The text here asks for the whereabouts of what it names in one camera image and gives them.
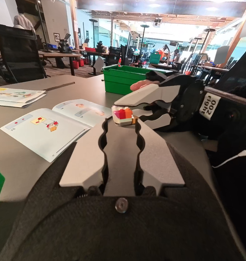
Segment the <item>open instruction booklet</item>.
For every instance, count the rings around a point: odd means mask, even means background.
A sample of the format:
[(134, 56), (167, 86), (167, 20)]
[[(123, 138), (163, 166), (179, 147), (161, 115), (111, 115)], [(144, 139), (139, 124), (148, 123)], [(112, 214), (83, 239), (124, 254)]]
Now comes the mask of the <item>open instruction booklet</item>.
[(112, 109), (84, 100), (62, 102), (53, 109), (37, 109), (0, 129), (48, 162), (104, 119)]

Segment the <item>wooden desk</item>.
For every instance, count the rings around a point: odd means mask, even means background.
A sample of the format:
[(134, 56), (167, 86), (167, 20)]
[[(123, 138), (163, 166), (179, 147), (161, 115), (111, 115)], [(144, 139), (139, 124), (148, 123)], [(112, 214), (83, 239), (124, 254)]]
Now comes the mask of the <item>wooden desk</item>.
[(62, 57), (68, 57), (69, 62), (70, 62), (70, 70), (71, 70), (71, 75), (75, 76), (75, 71), (73, 67), (73, 59), (75, 57), (82, 57), (82, 54), (73, 54), (73, 53), (60, 53), (60, 52), (43, 52), (43, 51), (38, 51), (39, 55), (42, 55), (43, 58), (62, 58)]

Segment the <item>black mesh office chair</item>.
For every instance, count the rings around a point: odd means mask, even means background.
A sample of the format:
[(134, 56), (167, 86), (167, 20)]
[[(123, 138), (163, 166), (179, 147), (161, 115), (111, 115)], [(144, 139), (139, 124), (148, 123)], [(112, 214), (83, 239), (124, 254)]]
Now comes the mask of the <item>black mesh office chair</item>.
[(2, 77), (8, 83), (47, 78), (35, 36), (32, 30), (0, 24), (0, 53), (5, 66)]

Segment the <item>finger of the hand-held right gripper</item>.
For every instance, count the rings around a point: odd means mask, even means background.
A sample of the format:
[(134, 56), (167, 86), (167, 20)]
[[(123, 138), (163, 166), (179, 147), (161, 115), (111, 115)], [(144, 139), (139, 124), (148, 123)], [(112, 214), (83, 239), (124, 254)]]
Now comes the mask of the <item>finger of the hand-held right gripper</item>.
[(151, 129), (158, 129), (167, 126), (171, 122), (171, 116), (167, 109), (143, 110), (134, 109), (133, 115), (137, 116), (144, 124)]
[(170, 103), (178, 95), (179, 90), (180, 85), (159, 87), (157, 84), (149, 84), (123, 96), (115, 101), (114, 105), (136, 107), (140, 104), (151, 104), (156, 101)]

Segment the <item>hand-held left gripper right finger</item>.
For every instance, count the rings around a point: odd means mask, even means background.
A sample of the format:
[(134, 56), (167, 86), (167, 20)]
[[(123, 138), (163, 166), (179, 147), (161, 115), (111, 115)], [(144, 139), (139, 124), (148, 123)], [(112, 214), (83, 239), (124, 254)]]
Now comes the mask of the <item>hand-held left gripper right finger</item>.
[(166, 141), (138, 119), (135, 187), (183, 187), (185, 182)]

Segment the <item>white paper sheet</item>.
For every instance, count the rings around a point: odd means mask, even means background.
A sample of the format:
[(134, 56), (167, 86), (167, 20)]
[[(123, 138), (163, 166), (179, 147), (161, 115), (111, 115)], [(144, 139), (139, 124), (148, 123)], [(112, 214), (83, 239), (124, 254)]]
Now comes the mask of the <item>white paper sheet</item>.
[(104, 60), (102, 57), (98, 56), (98, 58), (95, 61), (95, 64), (93, 65), (93, 68), (96, 72), (100, 72), (104, 64)]

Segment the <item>person's right hand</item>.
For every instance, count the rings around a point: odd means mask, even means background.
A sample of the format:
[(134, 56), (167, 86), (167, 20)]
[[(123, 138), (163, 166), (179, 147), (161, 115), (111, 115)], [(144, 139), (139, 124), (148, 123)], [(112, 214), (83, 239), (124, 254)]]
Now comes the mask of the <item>person's right hand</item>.
[(142, 80), (142, 81), (138, 81), (137, 83), (134, 83), (130, 86), (130, 90), (131, 91), (136, 91), (140, 88), (143, 88), (149, 84), (159, 84), (159, 81), (151, 81), (151, 80)]

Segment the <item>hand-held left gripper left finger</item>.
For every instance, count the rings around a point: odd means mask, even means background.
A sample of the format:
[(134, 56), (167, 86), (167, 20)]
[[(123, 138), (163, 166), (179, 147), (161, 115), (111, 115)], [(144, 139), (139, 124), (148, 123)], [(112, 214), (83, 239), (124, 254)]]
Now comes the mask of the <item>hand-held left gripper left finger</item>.
[(61, 187), (106, 186), (108, 163), (104, 148), (107, 132), (108, 120), (105, 119), (79, 138), (59, 182)]

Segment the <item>person's dark clothing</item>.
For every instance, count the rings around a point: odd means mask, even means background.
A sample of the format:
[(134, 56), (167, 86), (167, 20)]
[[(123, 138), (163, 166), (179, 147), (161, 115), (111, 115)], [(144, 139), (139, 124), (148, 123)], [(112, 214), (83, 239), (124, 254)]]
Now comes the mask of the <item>person's dark clothing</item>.
[(199, 136), (218, 141), (217, 151), (207, 154), (221, 200), (246, 250), (246, 133)]

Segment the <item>closed instruction booklet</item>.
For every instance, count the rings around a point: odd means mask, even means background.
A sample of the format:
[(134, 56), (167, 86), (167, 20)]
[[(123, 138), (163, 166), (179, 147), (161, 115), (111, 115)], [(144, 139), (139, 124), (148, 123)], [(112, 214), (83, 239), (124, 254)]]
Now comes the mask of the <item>closed instruction booklet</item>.
[(0, 87), (0, 101), (28, 103), (45, 94), (46, 91), (21, 90)]
[(6, 107), (15, 107), (15, 108), (24, 108), (40, 99), (45, 97), (46, 94), (42, 94), (41, 96), (37, 97), (36, 99), (33, 99), (29, 101), (28, 103), (20, 103), (20, 102), (8, 102), (8, 101), (0, 101), (0, 106), (6, 106)]

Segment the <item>small colourful lego build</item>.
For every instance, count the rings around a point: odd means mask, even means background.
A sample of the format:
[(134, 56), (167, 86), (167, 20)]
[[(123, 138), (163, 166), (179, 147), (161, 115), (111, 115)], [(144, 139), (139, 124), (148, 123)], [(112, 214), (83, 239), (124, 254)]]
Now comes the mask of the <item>small colourful lego build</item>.
[(112, 118), (118, 126), (128, 126), (136, 123), (138, 117), (133, 115), (129, 107), (112, 106)]

